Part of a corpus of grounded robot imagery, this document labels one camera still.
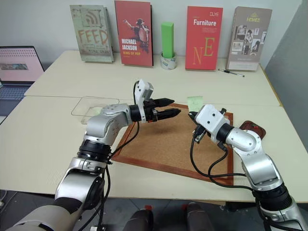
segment clear plastic tray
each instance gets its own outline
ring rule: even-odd
[[[88,120],[92,116],[98,115],[103,107],[119,102],[119,99],[84,96],[76,104],[71,114],[77,116],[81,124],[87,124]]]

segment brown leather object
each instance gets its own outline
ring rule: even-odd
[[[188,107],[172,104],[160,110],[179,108],[181,113],[174,118],[159,120],[153,123],[140,123],[138,136],[112,160],[131,165],[147,167],[181,176],[210,181],[195,171],[190,161],[190,146],[194,122],[188,116]],[[226,117],[233,124],[233,114],[226,113]],[[126,130],[120,144],[124,144],[136,132],[136,124]],[[233,151],[228,148],[228,157],[215,165],[211,174],[233,173]],[[207,173],[209,166],[224,155],[224,152],[205,135],[199,144],[194,144],[194,160],[198,168]],[[233,185],[233,177],[216,178],[223,184]]]
[[[266,134],[266,131],[262,127],[250,120],[246,120],[245,122],[243,122],[243,124],[240,126],[240,129],[254,131],[256,134],[259,135],[261,139],[263,139]]]

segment book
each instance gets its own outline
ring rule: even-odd
[[[215,70],[222,8],[187,8],[186,69]]]
[[[115,6],[122,63],[153,66],[150,3],[116,0]]]
[[[271,9],[237,7],[226,69],[256,71],[270,24]]]
[[[102,5],[70,5],[81,60],[114,61],[107,8]]]

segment sticky note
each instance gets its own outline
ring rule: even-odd
[[[163,57],[171,59],[174,56],[173,51],[173,23],[163,22],[162,29],[162,45],[163,45]]]
[[[199,112],[203,106],[203,96],[187,97],[187,104],[190,112]]]

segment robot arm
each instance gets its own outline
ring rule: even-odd
[[[230,125],[213,105],[204,105],[195,116],[195,121],[204,130],[196,137],[199,142],[206,132],[213,142],[232,146],[242,160],[242,167],[253,189],[253,196],[260,203],[263,216],[267,217],[271,230],[281,226],[308,231],[295,200],[289,195],[273,160],[265,154],[261,138],[253,131],[241,130]]]
[[[60,181],[53,205],[39,207],[17,222],[10,231],[68,231],[85,210],[100,201],[104,172],[112,156],[121,128],[137,121],[153,122],[176,116],[179,109],[158,112],[156,107],[173,103],[170,99],[150,99],[153,87],[140,80],[136,84],[135,105],[114,104],[104,107],[88,121],[83,142]]]

